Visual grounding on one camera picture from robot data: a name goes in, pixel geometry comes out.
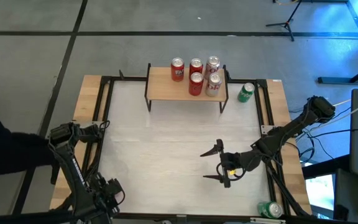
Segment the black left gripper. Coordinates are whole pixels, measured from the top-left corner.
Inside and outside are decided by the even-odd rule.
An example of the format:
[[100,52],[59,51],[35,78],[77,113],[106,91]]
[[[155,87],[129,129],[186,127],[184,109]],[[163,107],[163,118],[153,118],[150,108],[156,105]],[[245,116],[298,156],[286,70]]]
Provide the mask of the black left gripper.
[[93,202],[95,209],[91,218],[98,218],[102,215],[107,218],[115,217],[119,214],[119,203],[126,198],[126,193],[117,179],[92,179],[89,182],[94,190]]

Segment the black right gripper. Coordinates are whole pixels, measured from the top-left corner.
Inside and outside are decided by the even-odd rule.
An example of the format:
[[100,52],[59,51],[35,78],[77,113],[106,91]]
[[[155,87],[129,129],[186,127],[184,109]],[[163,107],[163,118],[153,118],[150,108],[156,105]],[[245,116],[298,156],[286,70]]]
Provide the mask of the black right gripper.
[[[217,175],[204,175],[204,178],[218,180],[224,185],[225,188],[231,187],[231,182],[241,179],[245,172],[248,171],[248,165],[252,159],[251,151],[248,152],[224,152],[224,144],[221,139],[216,140],[216,144],[212,149],[200,155],[200,157],[212,156],[214,154],[219,154],[220,163],[217,165]],[[242,174],[234,174],[234,178],[230,178],[229,171],[241,169]]]

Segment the green Sprite can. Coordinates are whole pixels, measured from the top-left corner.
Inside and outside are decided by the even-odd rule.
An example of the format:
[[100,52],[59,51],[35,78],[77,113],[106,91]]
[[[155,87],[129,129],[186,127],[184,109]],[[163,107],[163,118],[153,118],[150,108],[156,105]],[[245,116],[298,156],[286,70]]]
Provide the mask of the green Sprite can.
[[248,100],[254,94],[254,91],[255,91],[255,86],[252,83],[243,84],[243,86],[237,96],[238,101],[241,103],[248,102]]
[[274,201],[259,202],[257,205],[259,213],[267,218],[280,218],[283,215],[283,208]]

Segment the silver Diet Coke can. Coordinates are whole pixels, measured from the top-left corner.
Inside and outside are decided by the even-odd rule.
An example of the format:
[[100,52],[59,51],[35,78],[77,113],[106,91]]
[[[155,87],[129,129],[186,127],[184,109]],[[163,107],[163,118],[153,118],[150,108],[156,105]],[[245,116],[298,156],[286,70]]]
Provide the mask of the silver Diet Coke can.
[[217,56],[210,56],[206,61],[205,71],[204,71],[204,78],[208,79],[212,73],[218,71],[220,66],[220,59]]
[[223,80],[218,73],[212,73],[208,78],[206,85],[206,94],[208,96],[217,96]]

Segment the red Coca-Cola can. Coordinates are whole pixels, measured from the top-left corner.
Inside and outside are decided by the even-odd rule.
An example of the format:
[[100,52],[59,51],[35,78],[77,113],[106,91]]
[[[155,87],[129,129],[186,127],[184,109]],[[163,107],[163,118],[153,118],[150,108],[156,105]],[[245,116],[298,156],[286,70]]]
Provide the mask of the red Coca-Cola can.
[[190,75],[189,81],[189,94],[193,96],[198,96],[201,94],[203,88],[203,75],[201,73],[195,72]]
[[195,72],[197,73],[203,72],[203,62],[200,58],[193,58],[190,61],[189,77]]

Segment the red Fanta strawberry can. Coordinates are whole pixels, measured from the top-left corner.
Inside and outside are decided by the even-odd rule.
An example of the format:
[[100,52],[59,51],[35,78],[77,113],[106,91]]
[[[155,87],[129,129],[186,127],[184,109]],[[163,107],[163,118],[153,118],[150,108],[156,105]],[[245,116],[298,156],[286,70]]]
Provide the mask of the red Fanta strawberry can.
[[171,77],[173,81],[180,82],[184,77],[184,61],[182,58],[173,58],[171,62]]

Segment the black crossbar with silver brackets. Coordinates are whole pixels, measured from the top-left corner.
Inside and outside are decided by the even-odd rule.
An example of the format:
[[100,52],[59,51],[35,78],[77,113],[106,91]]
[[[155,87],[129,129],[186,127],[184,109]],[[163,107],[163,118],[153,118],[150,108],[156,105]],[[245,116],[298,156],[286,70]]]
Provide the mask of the black crossbar with silver brackets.
[[95,212],[87,215],[75,215],[69,211],[52,211],[40,213],[24,213],[16,215],[1,215],[0,224],[62,224],[74,221],[90,222],[92,224],[113,224],[116,220],[173,220],[179,224],[189,222],[239,222],[257,224],[358,224],[343,220],[326,220],[313,217],[298,217],[284,215],[278,219],[253,216],[206,216],[206,215],[147,215],[135,213],[116,213],[112,217],[108,213]]

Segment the lit screen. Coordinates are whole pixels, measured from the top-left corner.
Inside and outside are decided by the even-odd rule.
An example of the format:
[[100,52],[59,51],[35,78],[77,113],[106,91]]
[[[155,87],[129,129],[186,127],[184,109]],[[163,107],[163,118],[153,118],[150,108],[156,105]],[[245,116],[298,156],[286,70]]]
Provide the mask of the lit screen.
[[306,191],[313,215],[333,219],[335,175],[324,175],[306,180]]

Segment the person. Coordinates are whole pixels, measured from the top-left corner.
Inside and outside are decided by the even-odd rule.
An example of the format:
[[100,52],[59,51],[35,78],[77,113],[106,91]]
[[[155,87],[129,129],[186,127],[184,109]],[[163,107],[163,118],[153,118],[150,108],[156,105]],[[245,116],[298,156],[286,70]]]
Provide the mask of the person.
[[22,172],[34,167],[52,166],[58,173],[59,164],[48,148],[48,140],[37,134],[12,132],[0,121],[0,175]]

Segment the black tripod stand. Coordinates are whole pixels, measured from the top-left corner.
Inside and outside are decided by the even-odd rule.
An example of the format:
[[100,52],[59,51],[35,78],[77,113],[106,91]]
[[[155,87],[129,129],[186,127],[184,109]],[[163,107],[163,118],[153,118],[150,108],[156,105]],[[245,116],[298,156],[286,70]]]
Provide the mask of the black tripod stand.
[[295,2],[297,2],[296,7],[294,8],[294,10],[292,11],[290,17],[285,21],[285,22],[280,22],[280,23],[273,23],[273,24],[267,24],[266,27],[275,27],[275,26],[280,26],[284,29],[286,29],[290,35],[290,39],[292,42],[295,41],[293,32],[291,30],[290,24],[293,21],[293,16],[295,15],[295,13],[297,12],[300,4],[302,3],[303,0],[295,0]]

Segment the black table frame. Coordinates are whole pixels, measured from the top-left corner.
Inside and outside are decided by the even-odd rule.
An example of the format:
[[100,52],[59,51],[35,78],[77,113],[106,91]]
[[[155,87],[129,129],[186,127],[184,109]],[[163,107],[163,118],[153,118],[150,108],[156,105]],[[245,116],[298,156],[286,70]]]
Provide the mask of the black table frame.
[[[115,81],[141,81],[145,82],[145,77],[113,77],[101,75],[86,75],[83,77],[81,89],[76,102],[73,119],[75,121],[102,121],[107,115],[107,107],[111,99],[113,84]],[[261,104],[262,121],[270,124],[284,125],[289,122],[289,112],[287,100],[281,80],[252,80],[252,79],[231,79],[228,83],[247,83],[256,82],[259,91],[256,93],[257,101]],[[79,164],[89,167],[95,161],[95,155],[100,155],[101,150],[96,144],[86,145],[79,143],[75,147],[75,156]],[[308,213],[311,213],[311,205],[306,192],[306,184],[303,177],[298,153],[291,145],[283,146],[283,176],[289,191]],[[70,194],[70,189],[63,172],[59,172],[57,183],[54,188],[50,202],[50,208],[57,208],[63,203]]]

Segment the wooden shelf black metal frame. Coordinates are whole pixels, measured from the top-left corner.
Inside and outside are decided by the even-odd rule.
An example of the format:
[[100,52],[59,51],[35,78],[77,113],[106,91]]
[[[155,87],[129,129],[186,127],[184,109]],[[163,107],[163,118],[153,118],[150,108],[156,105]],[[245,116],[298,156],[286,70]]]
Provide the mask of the wooden shelf black metal frame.
[[198,96],[189,93],[189,80],[185,77],[180,82],[173,81],[170,74],[170,67],[153,67],[148,64],[144,97],[147,108],[151,111],[151,101],[212,101],[219,103],[220,113],[223,113],[229,99],[228,75],[226,66],[218,70],[219,76],[223,79],[217,96],[208,96],[205,93],[206,82],[203,83],[203,90]]

